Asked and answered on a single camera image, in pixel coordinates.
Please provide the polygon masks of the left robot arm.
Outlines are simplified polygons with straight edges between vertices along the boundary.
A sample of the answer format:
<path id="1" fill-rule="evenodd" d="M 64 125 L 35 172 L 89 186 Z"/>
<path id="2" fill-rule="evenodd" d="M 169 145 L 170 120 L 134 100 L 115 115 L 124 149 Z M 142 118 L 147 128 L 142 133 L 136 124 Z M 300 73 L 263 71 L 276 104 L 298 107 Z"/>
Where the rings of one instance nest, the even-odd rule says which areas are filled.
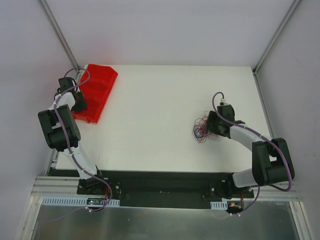
<path id="1" fill-rule="evenodd" d="M 73 117 L 73 113 L 86 110 L 88 105 L 73 78 L 63 77 L 58 82 L 53 104 L 37 115 L 45 141 L 76 168 L 80 190 L 102 194 L 106 188 L 103 175 L 81 146 L 81 133 Z"/>

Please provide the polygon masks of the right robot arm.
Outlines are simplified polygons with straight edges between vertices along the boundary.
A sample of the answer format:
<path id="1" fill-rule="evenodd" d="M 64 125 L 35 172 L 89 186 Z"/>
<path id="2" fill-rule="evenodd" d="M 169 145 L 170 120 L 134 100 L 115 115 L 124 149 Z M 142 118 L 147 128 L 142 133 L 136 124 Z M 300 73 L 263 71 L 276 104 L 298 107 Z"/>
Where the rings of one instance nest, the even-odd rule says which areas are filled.
<path id="1" fill-rule="evenodd" d="M 236 141 L 251 151 L 251 168 L 230 173 L 216 188 L 217 195 L 231 199 L 249 187 L 263 186 L 291 190 L 295 170 L 286 140 L 266 137 L 235 120 L 230 104 L 221 104 L 209 112 L 204 132 Z"/>

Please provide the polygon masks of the red plastic bin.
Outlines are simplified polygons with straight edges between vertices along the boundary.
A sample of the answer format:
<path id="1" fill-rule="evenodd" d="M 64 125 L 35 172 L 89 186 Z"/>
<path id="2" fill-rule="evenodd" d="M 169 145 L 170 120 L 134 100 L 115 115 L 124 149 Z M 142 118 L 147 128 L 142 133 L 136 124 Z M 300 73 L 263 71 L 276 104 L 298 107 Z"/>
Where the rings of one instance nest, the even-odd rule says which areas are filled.
<path id="1" fill-rule="evenodd" d="M 98 123 L 107 99 L 112 91 L 118 73 L 110 66 L 88 64 L 86 69 L 90 79 L 79 87 L 82 91 L 87 108 L 79 112 L 73 111 L 76 120 L 87 123 Z"/>

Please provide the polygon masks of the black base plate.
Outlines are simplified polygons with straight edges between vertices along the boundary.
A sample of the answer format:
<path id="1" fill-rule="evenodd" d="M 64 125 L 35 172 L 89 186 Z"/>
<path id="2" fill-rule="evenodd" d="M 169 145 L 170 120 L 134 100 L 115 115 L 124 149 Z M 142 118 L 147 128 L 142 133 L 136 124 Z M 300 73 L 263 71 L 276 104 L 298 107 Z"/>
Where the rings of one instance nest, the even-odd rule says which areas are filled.
<path id="1" fill-rule="evenodd" d="M 223 198 L 253 199 L 249 187 L 236 188 L 227 172 L 102 170 L 105 183 L 79 180 L 78 195 L 118 200 L 122 207 L 209 209 Z"/>

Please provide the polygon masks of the left aluminium frame post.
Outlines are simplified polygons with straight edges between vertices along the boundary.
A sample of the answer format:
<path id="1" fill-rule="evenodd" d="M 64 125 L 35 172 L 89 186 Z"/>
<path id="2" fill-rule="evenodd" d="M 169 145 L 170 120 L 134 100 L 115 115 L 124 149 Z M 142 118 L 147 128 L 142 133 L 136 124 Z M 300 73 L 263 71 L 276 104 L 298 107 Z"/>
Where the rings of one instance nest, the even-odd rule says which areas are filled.
<path id="1" fill-rule="evenodd" d="M 56 20 L 53 11 L 50 8 L 50 5 L 47 0 L 38 0 L 38 4 L 40 5 L 45 17 L 48 20 L 49 25 L 51 26 L 57 40 L 60 43 L 60 46 L 62 47 L 64 53 L 66 54 L 70 64 L 74 67 L 77 68 L 79 67 L 79 64 L 59 26 L 58 21 Z"/>

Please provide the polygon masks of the aluminium frame post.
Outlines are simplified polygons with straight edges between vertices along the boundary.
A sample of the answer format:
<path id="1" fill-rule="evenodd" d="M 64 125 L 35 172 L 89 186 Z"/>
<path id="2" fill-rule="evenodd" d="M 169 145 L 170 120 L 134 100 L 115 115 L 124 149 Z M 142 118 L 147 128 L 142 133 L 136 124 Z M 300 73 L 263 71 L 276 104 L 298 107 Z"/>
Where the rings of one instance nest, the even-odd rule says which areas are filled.
<path id="1" fill-rule="evenodd" d="M 282 33 L 284 32 L 285 28 L 293 18 L 294 14 L 300 7 L 302 0 L 293 0 L 287 9 L 284 17 L 281 19 L 279 25 L 277 26 L 275 32 L 273 33 L 271 39 L 269 40 L 268 44 L 266 45 L 264 51 L 262 52 L 261 57 L 259 58 L 256 65 L 252 68 L 252 73 L 254 76 L 257 75 L 261 67 L 263 66 L 264 62 L 267 60 L 267 57 L 271 53 L 272 49 L 276 45 L 277 41 L 280 39 Z"/>
<path id="2" fill-rule="evenodd" d="M 60 43 L 60 46 L 62 47 L 64 53 L 66 54 L 70 64 L 74 67 L 77 68 L 79 67 L 79 64 L 59 26 L 58 21 L 56 20 L 53 11 L 50 8 L 50 5 L 47 0 L 38 0 L 38 4 L 40 5 L 45 17 L 48 20 L 49 25 L 51 26 L 57 40 Z"/>

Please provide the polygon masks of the right aluminium frame post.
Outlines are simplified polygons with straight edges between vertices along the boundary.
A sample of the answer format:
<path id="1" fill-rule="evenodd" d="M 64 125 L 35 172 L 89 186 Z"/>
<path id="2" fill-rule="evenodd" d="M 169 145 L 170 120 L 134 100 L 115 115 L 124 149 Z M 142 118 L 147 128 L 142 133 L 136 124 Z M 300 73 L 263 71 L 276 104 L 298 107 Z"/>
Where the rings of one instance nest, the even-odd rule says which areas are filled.
<path id="1" fill-rule="evenodd" d="M 279 25 L 277 26 L 275 32 L 273 33 L 271 39 L 269 40 L 268 44 L 266 45 L 264 51 L 262 52 L 261 57 L 259 58 L 256 65 L 252 68 L 252 73 L 254 76 L 257 75 L 261 67 L 263 66 L 264 62 L 267 60 L 267 57 L 271 53 L 272 49 L 276 45 L 277 41 L 280 39 L 282 33 L 284 32 L 285 28 L 293 18 L 294 14 L 300 7 L 302 0 L 293 0 L 287 9 L 284 17 L 281 19 Z"/>

